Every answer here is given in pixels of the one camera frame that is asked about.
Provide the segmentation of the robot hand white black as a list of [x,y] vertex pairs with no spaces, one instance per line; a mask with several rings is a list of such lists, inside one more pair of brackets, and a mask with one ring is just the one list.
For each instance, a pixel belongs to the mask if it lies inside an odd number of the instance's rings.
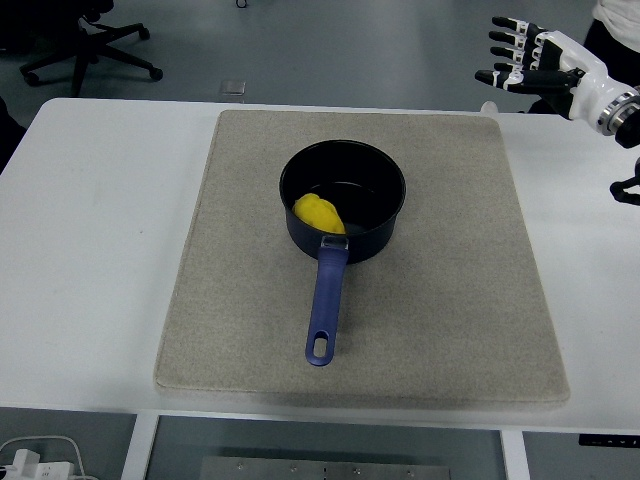
[[502,57],[475,79],[515,94],[538,95],[568,120],[605,128],[605,117],[639,102],[639,91],[613,79],[603,61],[558,30],[524,20],[494,17],[490,52]]

